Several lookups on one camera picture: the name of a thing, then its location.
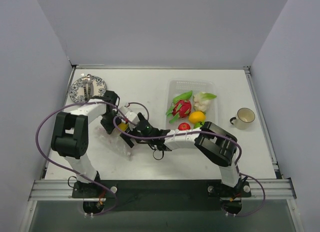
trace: plastic tray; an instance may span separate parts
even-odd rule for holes
[[[216,87],[211,82],[206,82],[202,80],[184,80],[184,79],[173,79],[169,82],[168,85],[168,94],[167,94],[167,103],[166,103],[166,109],[168,110],[170,106],[172,105],[172,100],[174,97],[181,95],[182,93],[192,91],[192,97],[190,98],[190,102],[192,106],[193,103],[193,95],[199,93],[199,92],[206,92],[211,93],[217,96],[217,98],[213,99],[209,108],[206,111],[206,119],[205,121],[210,121],[212,123],[215,123],[216,125],[219,124],[218,122],[218,99],[219,96],[217,95]],[[176,130],[178,126],[186,122],[191,126],[191,129],[193,129],[193,124],[189,122],[188,116],[186,118],[179,118],[174,123],[169,123],[169,121],[173,117],[169,115],[165,119],[165,128],[170,130]]]

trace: yellow fruit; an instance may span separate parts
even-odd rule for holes
[[[127,123],[121,123],[118,125],[119,129],[122,131],[126,131],[126,129],[129,127],[129,124]]]
[[[190,115],[189,115],[189,121],[192,123],[192,124],[196,124],[198,122],[203,122],[206,120],[206,116],[203,112],[201,111],[195,111],[195,112],[192,112]]]

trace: utensil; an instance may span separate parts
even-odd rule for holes
[[[90,98],[91,98],[91,86],[92,86],[92,83],[94,82],[94,77],[89,73],[86,76],[86,82],[88,84],[88,100],[90,100]]]
[[[82,84],[83,84],[84,101],[88,102],[88,97],[87,97],[87,82],[88,82],[88,78],[85,76],[84,73],[81,74],[81,81],[82,81]]]
[[[241,108],[236,113],[235,117],[230,119],[230,123],[239,130],[245,130],[255,120],[255,113],[249,108]]]

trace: mug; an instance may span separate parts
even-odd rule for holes
[[[245,130],[255,120],[255,113],[249,108],[241,108],[235,117],[230,119],[230,123],[239,130]]]

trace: white table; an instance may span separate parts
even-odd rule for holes
[[[81,73],[99,76],[107,89],[115,91],[121,98],[120,106],[126,102],[140,102],[150,112],[150,123],[164,129],[167,101],[167,87],[171,79],[206,80],[213,82],[217,91],[217,124],[237,137],[243,149],[239,161],[242,173],[257,179],[275,179],[271,156],[263,130],[257,116],[255,104],[243,70],[194,70],[194,69],[76,69],[73,81]],[[66,104],[72,101],[68,97]],[[256,114],[248,130],[234,128],[229,119],[241,107],[252,109]],[[131,106],[135,112],[143,112],[139,106]],[[177,149],[165,153],[157,161],[147,145],[136,145],[131,156],[114,149],[114,137],[110,137],[100,125],[101,118],[89,126],[89,147],[87,154],[94,168],[103,180],[184,180],[220,179],[219,167],[210,162],[197,149]],[[50,158],[62,165],[67,161],[51,151]],[[66,180],[73,173],[49,164],[45,179]]]

